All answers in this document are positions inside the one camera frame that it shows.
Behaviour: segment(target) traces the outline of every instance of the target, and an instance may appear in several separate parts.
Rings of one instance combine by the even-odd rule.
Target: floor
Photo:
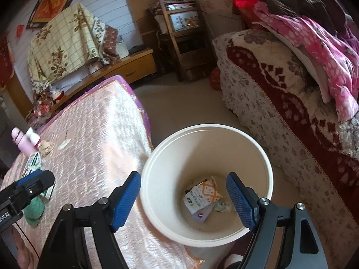
[[[239,124],[221,100],[221,92],[213,90],[208,79],[192,83],[178,83],[174,73],[154,79],[134,90],[151,121],[153,145],[156,147],[172,133],[196,124],[218,123],[238,128],[249,135],[249,130]],[[300,202],[296,188],[284,179],[283,171],[272,166],[274,191],[272,201],[279,206],[293,206]],[[267,269],[275,268],[281,235],[277,230]],[[231,248],[193,249],[193,253],[205,262],[201,269],[216,268],[218,261]]]

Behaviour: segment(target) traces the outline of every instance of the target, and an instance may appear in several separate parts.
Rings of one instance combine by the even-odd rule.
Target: bed
[[[343,268],[359,245],[359,114],[339,124],[297,57],[274,35],[213,41],[223,101],[299,189],[326,252]]]
[[[39,254],[64,204],[86,206],[107,197],[131,171],[141,172],[152,151],[148,116],[120,76],[103,81],[64,108],[40,134],[55,144],[42,159],[43,169],[55,175],[53,195],[36,228],[24,218],[18,221]],[[66,139],[69,143],[60,150]],[[2,188],[21,178],[26,160],[19,155]],[[91,230],[85,228],[85,234],[92,268],[101,268]],[[166,239],[152,227],[139,199],[115,237],[129,268],[184,269],[200,264],[200,259],[192,258],[183,245]]]

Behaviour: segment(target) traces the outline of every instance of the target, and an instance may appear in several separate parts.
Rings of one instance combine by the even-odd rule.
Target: white wall
[[[31,102],[33,102],[33,95],[27,64],[27,51],[31,40],[38,30],[35,29],[32,31],[31,29],[24,28],[21,37],[16,38],[16,29],[20,24],[26,26],[37,1],[38,0],[28,1],[14,17],[8,28],[8,41],[11,44],[15,57],[14,69]],[[128,48],[143,43],[137,25],[132,19],[131,11],[126,0],[73,0],[72,4],[76,2],[81,2],[104,23],[118,29],[119,34],[123,36]]]

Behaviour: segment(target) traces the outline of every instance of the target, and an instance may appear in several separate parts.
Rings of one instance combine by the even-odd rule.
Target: pink blanket
[[[359,56],[343,41],[330,35],[313,20],[271,14],[264,2],[254,6],[256,15],[295,47],[303,45],[322,64],[328,75],[329,92],[335,99],[340,122],[358,111]]]

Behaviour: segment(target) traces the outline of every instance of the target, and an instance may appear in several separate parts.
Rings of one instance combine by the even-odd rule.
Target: metal screw
[[[269,204],[269,199],[262,197],[261,199],[259,199],[259,202],[263,205],[268,205]]]
[[[98,203],[101,204],[101,205],[104,205],[108,202],[108,198],[106,197],[102,197],[98,200]]]
[[[63,207],[62,207],[62,210],[64,211],[69,211],[71,209],[72,205],[71,204],[65,204]]]
[[[305,205],[304,205],[303,203],[301,203],[301,202],[297,203],[296,207],[297,207],[299,210],[304,210],[304,208],[306,208]]]

